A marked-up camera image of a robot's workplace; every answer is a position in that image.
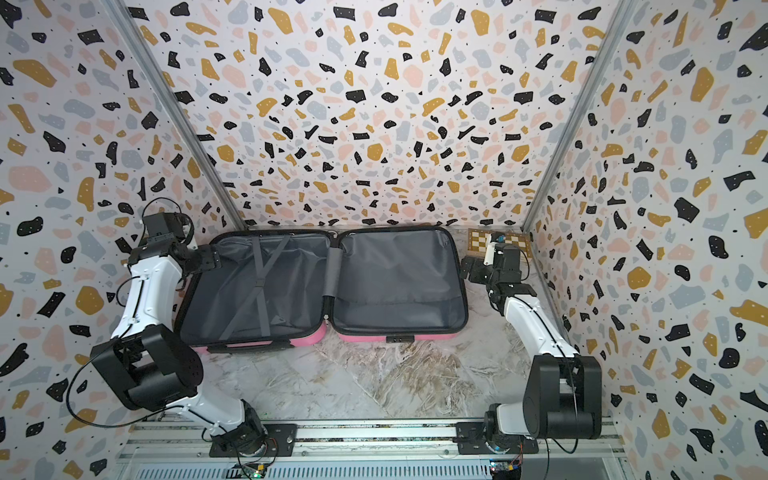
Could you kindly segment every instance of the side wall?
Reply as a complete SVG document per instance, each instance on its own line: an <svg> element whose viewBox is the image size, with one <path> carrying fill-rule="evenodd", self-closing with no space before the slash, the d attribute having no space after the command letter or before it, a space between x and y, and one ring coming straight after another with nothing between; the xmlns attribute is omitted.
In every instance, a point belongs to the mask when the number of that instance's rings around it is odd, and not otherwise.
<svg viewBox="0 0 768 480"><path fill-rule="evenodd" d="M638 478L768 478L768 10L641 2L538 260Z"/></svg>
<svg viewBox="0 0 768 480"><path fill-rule="evenodd" d="M512 225L615 0L128 0L250 223Z"/></svg>
<svg viewBox="0 0 768 480"><path fill-rule="evenodd" d="M64 392L122 314L144 205L174 199L198 241L225 219L100 4L2 4L0 477L101 478L127 430ZM76 383L80 416L135 418L91 367Z"/></svg>

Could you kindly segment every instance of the open suitcase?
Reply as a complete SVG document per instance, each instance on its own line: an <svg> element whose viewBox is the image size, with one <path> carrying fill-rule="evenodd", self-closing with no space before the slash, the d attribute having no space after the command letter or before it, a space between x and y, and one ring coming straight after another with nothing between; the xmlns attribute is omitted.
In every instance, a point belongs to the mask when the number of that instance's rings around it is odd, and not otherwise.
<svg viewBox="0 0 768 480"><path fill-rule="evenodd" d="M453 337L467 323L456 245L440 227L251 230L212 242L221 268L193 276L174 329L212 353L319 342Z"/></svg>

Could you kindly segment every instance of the black speckle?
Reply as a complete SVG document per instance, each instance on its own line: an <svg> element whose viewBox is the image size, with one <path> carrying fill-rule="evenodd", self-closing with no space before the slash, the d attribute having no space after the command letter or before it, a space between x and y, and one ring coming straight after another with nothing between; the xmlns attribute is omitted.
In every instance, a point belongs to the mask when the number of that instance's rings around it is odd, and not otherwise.
<svg viewBox="0 0 768 480"><path fill-rule="evenodd" d="M336 16L336 18L346 18L348 20L355 19L354 8L333 7L333 14Z"/></svg>
<svg viewBox="0 0 768 480"><path fill-rule="evenodd" d="M550 10L536 10L534 18L539 22L554 23L554 16L556 13L557 12L552 12Z"/></svg>
<svg viewBox="0 0 768 480"><path fill-rule="evenodd" d="M170 8L170 14L174 17L188 17L190 14L190 6L186 2L181 2L179 5Z"/></svg>
<svg viewBox="0 0 768 480"><path fill-rule="evenodd" d="M691 202L685 200L682 197L675 201L674 207L677 209L677 217L682 218L683 220L687 220L689 223L693 223L693 221L696 219L696 216L700 212L700 210L696 208Z"/></svg>
<svg viewBox="0 0 768 480"><path fill-rule="evenodd" d="M600 13L600 7L590 8L589 10L585 10L582 13L578 14L579 20L595 20L598 17L598 13Z"/></svg>
<svg viewBox="0 0 768 480"><path fill-rule="evenodd" d="M728 258L728 252L725 250L725 242L717 235L710 235L710 252L717 258Z"/></svg>
<svg viewBox="0 0 768 480"><path fill-rule="evenodd" d="M50 148L51 151L64 153L67 150L67 145L51 133L47 131L43 132L43 138L48 142L48 148Z"/></svg>
<svg viewBox="0 0 768 480"><path fill-rule="evenodd" d="M82 42L85 43L86 45L90 45L92 43L104 42L104 39L101 38L101 35L99 35L98 30L83 31L81 33L78 33L78 37L80 37Z"/></svg>

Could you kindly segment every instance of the gray speckle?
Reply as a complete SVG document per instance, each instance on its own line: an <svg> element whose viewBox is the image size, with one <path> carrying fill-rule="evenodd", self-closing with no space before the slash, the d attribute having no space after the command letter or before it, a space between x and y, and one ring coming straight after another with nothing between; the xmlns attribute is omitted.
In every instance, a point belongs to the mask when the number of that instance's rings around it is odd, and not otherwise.
<svg viewBox="0 0 768 480"><path fill-rule="evenodd" d="M733 453L734 457L744 451L744 439L741 436L741 428L743 426L744 422L742 422L741 419L737 419L730 432L720 439L720 441L728 447L730 452Z"/></svg>
<svg viewBox="0 0 768 480"><path fill-rule="evenodd" d="M637 453L640 457L645 458L645 452L648 449L648 439L645 438L645 433L637 427L637 434L634 436L634 446L637 448Z"/></svg>
<svg viewBox="0 0 768 480"><path fill-rule="evenodd" d="M206 87L202 81L196 80L195 81L195 88L194 92L197 94L198 97L202 97L206 93L208 93L208 87Z"/></svg>
<svg viewBox="0 0 768 480"><path fill-rule="evenodd" d="M472 56L475 57L480 68L491 67L491 58L488 56L488 52L486 52L485 49L480 48L479 50L475 50L472 52Z"/></svg>
<svg viewBox="0 0 768 480"><path fill-rule="evenodd" d="M240 124L240 138L244 143L252 144L255 139L253 138L253 125L250 122L244 121Z"/></svg>
<svg viewBox="0 0 768 480"><path fill-rule="evenodd" d="M690 50L688 48L670 53L659 60L659 66L666 71L674 70L689 54Z"/></svg>
<svg viewBox="0 0 768 480"><path fill-rule="evenodd" d="M755 274L753 273L752 269L750 269L747 265L740 263L739 274L736 275L736 279L734 280L736 282L736 286L739 287L739 290L742 292L749 290L752 286L752 280L754 280L754 278Z"/></svg>
<svg viewBox="0 0 768 480"><path fill-rule="evenodd" d="M123 150L120 153L120 162L123 167L134 170L140 170L144 166L144 161L141 160L141 155L136 150Z"/></svg>
<svg viewBox="0 0 768 480"><path fill-rule="evenodd" d="M685 308L706 298L707 294L701 286L680 285L677 290L670 293L670 300L676 309Z"/></svg>
<svg viewBox="0 0 768 480"><path fill-rule="evenodd" d="M488 113L491 111L491 108L482 101L476 101L475 104L472 105L472 108L469 109L469 111L480 121L485 120L488 118Z"/></svg>
<svg viewBox="0 0 768 480"><path fill-rule="evenodd" d="M29 51L29 43L13 30L8 30L8 37L5 39L5 43L11 45L21 53L27 53Z"/></svg>
<svg viewBox="0 0 768 480"><path fill-rule="evenodd" d="M10 382L8 386L27 385L29 383L46 383L49 375L51 375L51 367L36 366L30 373L24 375L20 379Z"/></svg>
<svg viewBox="0 0 768 480"><path fill-rule="evenodd" d="M701 226L708 230L722 232L723 228L725 228L725 224L728 223L728 217L729 214L723 214L719 217L705 218L704 223L702 223Z"/></svg>
<svg viewBox="0 0 768 480"><path fill-rule="evenodd" d="M371 88L371 95L378 95L381 90L384 90L384 87L382 87L381 82L377 78L375 82L373 82L373 88Z"/></svg>
<svg viewBox="0 0 768 480"><path fill-rule="evenodd" d="M59 210L67 210L72 202L66 198L50 197L45 201L45 208L58 208Z"/></svg>
<svg viewBox="0 0 768 480"><path fill-rule="evenodd" d="M190 37L187 34L181 35L181 41L186 43L187 47L189 48L197 47L200 44L200 42L198 42L197 40L195 40L194 38Z"/></svg>
<svg viewBox="0 0 768 480"><path fill-rule="evenodd" d="M53 173L55 173L57 177L61 178L61 181L69 182L69 169L67 168L67 164L63 162L56 162L56 165L53 167Z"/></svg>
<svg viewBox="0 0 768 480"><path fill-rule="evenodd" d="M674 420L672 420L672 428L678 435L685 435L685 432L688 431L688 425L680 420L679 417L675 417Z"/></svg>
<svg viewBox="0 0 768 480"><path fill-rule="evenodd" d="M382 44L383 47L389 47L390 45L394 45L395 42L390 40L388 36L381 34L379 35L379 43Z"/></svg>
<svg viewBox="0 0 768 480"><path fill-rule="evenodd" d="M525 63L528 61L528 50L530 50L531 47L528 46L527 43L525 43L525 40L522 38L518 39L518 43L515 45L515 53L518 54L518 57L520 57L520 61Z"/></svg>
<svg viewBox="0 0 768 480"><path fill-rule="evenodd" d="M732 386L728 377L723 373L713 373L712 380L719 383L725 389L729 389Z"/></svg>
<svg viewBox="0 0 768 480"><path fill-rule="evenodd" d="M244 25L248 22L248 3L240 0L240 3L227 15L227 20L233 25Z"/></svg>
<svg viewBox="0 0 768 480"><path fill-rule="evenodd" d="M752 97L750 97L747 94L741 95L740 97L734 98L730 101L730 103L734 105L741 105L741 104L748 104L752 101Z"/></svg>
<svg viewBox="0 0 768 480"><path fill-rule="evenodd" d="M634 379L637 380L637 383L640 383L642 386L654 386L656 382L654 382L654 379L649 377L641 368L637 365L633 365L631 367L632 374L634 375Z"/></svg>
<svg viewBox="0 0 768 480"><path fill-rule="evenodd" d="M64 103L64 111L68 114L75 114L80 118L91 118L96 115L96 110L94 110L90 105L84 104L83 102L75 100L74 98L67 100L67 102Z"/></svg>
<svg viewBox="0 0 768 480"><path fill-rule="evenodd" d="M101 260L107 253L101 243L87 230L78 234L78 240L80 240L80 252L94 262Z"/></svg>
<svg viewBox="0 0 768 480"><path fill-rule="evenodd" d="M680 144L682 143L683 139L685 138L685 126L687 122L685 121L685 118L682 118L680 115L675 115L672 117L672 129L670 130L670 139L676 143Z"/></svg>
<svg viewBox="0 0 768 480"><path fill-rule="evenodd" d="M411 133L411 122L401 121L400 125L395 129L395 133L397 134L397 141L407 141Z"/></svg>
<svg viewBox="0 0 768 480"><path fill-rule="evenodd" d="M19 277L16 280L14 280L13 283L21 283L21 284L24 284L24 285L28 285L28 284L34 282L35 281L35 277L37 276L33 272L20 272L19 275L21 275L21 277Z"/></svg>
<svg viewBox="0 0 768 480"><path fill-rule="evenodd" d="M66 122L64 118L57 117L56 115L50 114L50 115L38 115L38 118L41 122L47 125L51 125L53 128L56 128L58 130L61 130L66 125Z"/></svg>
<svg viewBox="0 0 768 480"><path fill-rule="evenodd" d="M82 18L90 18L96 15L96 6L93 2L85 2L80 4L80 16Z"/></svg>
<svg viewBox="0 0 768 480"><path fill-rule="evenodd" d="M440 8L437 12L433 13L429 17L429 23L432 25L445 25L451 19L451 12L453 11L453 2L448 2L443 8Z"/></svg>
<svg viewBox="0 0 768 480"><path fill-rule="evenodd" d="M727 51L723 54L720 54L720 58L717 59L717 70L727 70L735 58L736 50Z"/></svg>
<svg viewBox="0 0 768 480"><path fill-rule="evenodd" d="M715 156L712 160L713 164L720 163L723 160L723 155L728 150L733 150L733 131L729 128L724 130L721 134L717 135L712 141L712 146L715 149Z"/></svg>
<svg viewBox="0 0 768 480"><path fill-rule="evenodd" d="M306 110L318 120L325 120L326 119L326 108L322 104L311 101L307 106Z"/></svg>
<svg viewBox="0 0 768 480"><path fill-rule="evenodd" d="M118 274L118 269L111 263L105 263L101 266L101 269L109 276L115 276Z"/></svg>
<svg viewBox="0 0 768 480"><path fill-rule="evenodd" d="M667 119L667 107L664 107L664 102L660 101L659 106L656 107L656 121L664 121Z"/></svg>
<svg viewBox="0 0 768 480"><path fill-rule="evenodd" d="M457 49L456 47L454 47L451 52L453 53L453 58L456 60L456 63L464 63L464 60L467 59L467 56L464 55L464 52Z"/></svg>
<svg viewBox="0 0 768 480"><path fill-rule="evenodd" d="M299 65L300 67L309 67L310 61L306 59L303 53L301 53L301 50L298 48L289 48L286 50L286 55L291 57L293 61L296 62L296 65Z"/></svg>
<svg viewBox="0 0 768 480"><path fill-rule="evenodd" d="M670 180L670 190L674 193L684 192L686 188L688 188L688 180L685 178L677 177Z"/></svg>
<svg viewBox="0 0 768 480"><path fill-rule="evenodd" d="M639 203L650 193L647 177L635 177L632 180L632 200Z"/></svg>
<svg viewBox="0 0 768 480"><path fill-rule="evenodd" d="M722 343L728 343L730 340L730 322L727 316L716 316L715 323L717 324L717 332L720 334L720 341Z"/></svg>
<svg viewBox="0 0 768 480"><path fill-rule="evenodd" d="M763 199L763 195L757 190L752 190L746 195L746 201L750 202L750 205L754 205Z"/></svg>

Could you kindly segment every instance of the marble surface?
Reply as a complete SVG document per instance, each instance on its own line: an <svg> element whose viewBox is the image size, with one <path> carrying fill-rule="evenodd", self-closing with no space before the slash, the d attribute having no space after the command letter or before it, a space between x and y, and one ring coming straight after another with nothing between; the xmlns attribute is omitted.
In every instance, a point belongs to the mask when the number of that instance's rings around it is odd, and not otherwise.
<svg viewBox="0 0 768 480"><path fill-rule="evenodd" d="M466 230L453 234L463 257ZM549 310L535 270L527 282ZM469 320L454 339L345 343L329 328L314 346L204 354L205 378L250 402L262 419L482 417L492 403L522 398L530 359L485 287L465 285Z"/></svg>

